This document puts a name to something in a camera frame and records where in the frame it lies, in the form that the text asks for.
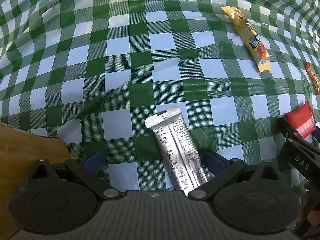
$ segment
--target tablecloth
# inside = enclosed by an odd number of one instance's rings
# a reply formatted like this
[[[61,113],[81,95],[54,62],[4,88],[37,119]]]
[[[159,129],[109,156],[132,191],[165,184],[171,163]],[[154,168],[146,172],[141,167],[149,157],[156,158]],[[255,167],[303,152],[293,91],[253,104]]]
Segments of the tablecloth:
[[[98,176],[119,190],[172,190],[144,120],[177,105],[198,148],[273,159],[293,186],[304,180],[279,155],[276,122],[307,99],[319,124],[320,97],[303,67],[319,74],[319,0],[0,4],[1,122],[58,135],[71,156],[105,149]],[[258,72],[225,5],[248,18],[270,71]]]

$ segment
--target red and yellow wrapper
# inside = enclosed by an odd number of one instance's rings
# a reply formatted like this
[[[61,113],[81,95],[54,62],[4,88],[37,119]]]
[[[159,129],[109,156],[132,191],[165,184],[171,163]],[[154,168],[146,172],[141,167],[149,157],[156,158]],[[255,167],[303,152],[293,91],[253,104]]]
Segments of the red and yellow wrapper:
[[[320,94],[319,80],[318,80],[318,77],[317,77],[315,70],[313,69],[313,67],[311,66],[311,64],[309,62],[304,65],[304,68],[308,72],[308,75],[311,78],[316,90],[318,91],[318,94]]]
[[[228,15],[233,27],[251,52],[259,72],[270,70],[270,55],[247,18],[236,7],[224,6],[221,8]]]

